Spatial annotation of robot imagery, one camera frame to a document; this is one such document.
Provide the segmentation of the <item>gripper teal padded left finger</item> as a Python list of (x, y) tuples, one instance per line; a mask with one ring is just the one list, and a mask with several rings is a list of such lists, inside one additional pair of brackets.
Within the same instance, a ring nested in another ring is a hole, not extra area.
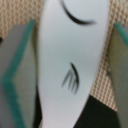
[(32, 128), (36, 97), (35, 21), (14, 25), (0, 45), (0, 128)]

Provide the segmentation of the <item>gripper teal padded right finger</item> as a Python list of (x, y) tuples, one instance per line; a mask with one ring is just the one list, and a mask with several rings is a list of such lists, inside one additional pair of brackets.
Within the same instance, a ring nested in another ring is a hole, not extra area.
[(108, 62), (121, 128), (128, 128), (128, 27), (116, 23), (109, 44)]

